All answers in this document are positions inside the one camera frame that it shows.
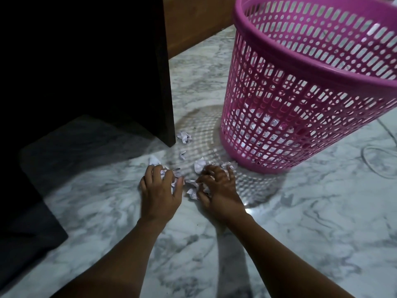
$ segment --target pink plastic basket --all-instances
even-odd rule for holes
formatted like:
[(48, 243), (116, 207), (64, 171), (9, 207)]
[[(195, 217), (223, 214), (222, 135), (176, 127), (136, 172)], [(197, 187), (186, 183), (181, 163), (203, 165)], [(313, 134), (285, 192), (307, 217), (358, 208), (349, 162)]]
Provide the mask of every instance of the pink plastic basket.
[(236, 0), (221, 141), (281, 173), (397, 106), (397, 9), (377, 0)]

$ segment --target person's right arm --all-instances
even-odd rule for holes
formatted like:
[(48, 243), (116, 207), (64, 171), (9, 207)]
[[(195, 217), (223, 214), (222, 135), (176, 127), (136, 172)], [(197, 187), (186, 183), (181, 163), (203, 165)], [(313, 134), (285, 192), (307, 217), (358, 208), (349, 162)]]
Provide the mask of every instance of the person's right arm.
[(204, 208), (224, 222), (240, 240), (271, 297), (353, 297), (258, 225), (246, 213), (236, 192), (236, 179), (229, 167), (228, 172), (229, 177), (220, 167), (207, 166), (206, 173), (213, 177), (203, 175), (197, 182), (205, 183), (212, 197), (209, 198), (202, 187), (198, 196)]

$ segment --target cable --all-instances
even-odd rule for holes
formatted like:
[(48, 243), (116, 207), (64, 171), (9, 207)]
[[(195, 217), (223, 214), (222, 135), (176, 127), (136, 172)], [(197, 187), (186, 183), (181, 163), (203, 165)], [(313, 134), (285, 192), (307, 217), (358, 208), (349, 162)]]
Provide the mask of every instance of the cable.
[[(396, 136), (387, 128), (387, 126), (385, 126), (385, 124), (382, 121), (380, 121), (380, 119), (377, 119), (377, 121), (386, 130), (386, 132), (389, 133), (389, 135), (391, 136), (391, 138), (393, 139), (393, 141), (394, 141), (394, 143), (395, 143), (395, 145), (397, 147), (397, 138), (396, 138)], [(380, 175), (381, 177), (384, 177), (386, 179), (397, 179), (397, 175), (386, 175), (383, 172), (380, 172), (379, 170), (376, 170), (374, 168), (374, 166), (367, 160), (367, 158), (365, 156), (365, 151), (369, 150), (369, 149), (381, 150), (381, 151), (387, 153), (388, 155), (392, 155), (394, 157), (397, 157), (397, 151), (385, 149), (383, 147), (374, 146), (374, 145), (368, 145), (368, 146), (363, 147), (363, 149), (361, 149), (361, 158), (364, 161), (364, 163), (368, 165), (370, 170), (372, 170), (377, 175)]]

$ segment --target forearm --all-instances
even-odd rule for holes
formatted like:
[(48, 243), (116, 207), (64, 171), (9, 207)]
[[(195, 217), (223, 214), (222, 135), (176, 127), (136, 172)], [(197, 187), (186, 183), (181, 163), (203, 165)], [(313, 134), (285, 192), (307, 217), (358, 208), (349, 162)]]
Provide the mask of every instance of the forearm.
[(272, 298), (352, 297), (266, 232), (250, 215), (231, 221), (228, 227), (251, 256)]
[(66, 297), (139, 297), (147, 263), (161, 223), (139, 220), (101, 260), (54, 295)]

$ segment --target person's left arm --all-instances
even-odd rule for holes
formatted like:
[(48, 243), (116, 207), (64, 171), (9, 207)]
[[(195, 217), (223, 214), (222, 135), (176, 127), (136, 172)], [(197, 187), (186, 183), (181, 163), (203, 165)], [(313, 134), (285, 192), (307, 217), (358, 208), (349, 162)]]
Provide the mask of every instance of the person's left arm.
[(52, 298), (139, 297), (151, 250), (182, 200), (183, 178), (171, 194), (172, 170), (161, 180), (161, 165), (149, 166), (141, 180), (142, 213), (135, 228), (91, 268)]

